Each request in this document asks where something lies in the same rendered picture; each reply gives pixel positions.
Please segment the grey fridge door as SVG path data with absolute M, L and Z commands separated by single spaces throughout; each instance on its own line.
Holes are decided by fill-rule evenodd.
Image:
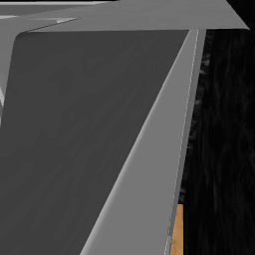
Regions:
M 0 255 L 165 255 L 204 35 L 27 33 L 0 125 Z

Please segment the grey fridge body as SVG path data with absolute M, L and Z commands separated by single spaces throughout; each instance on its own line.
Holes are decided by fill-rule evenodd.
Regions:
M 0 33 L 247 28 L 226 0 L 0 1 Z

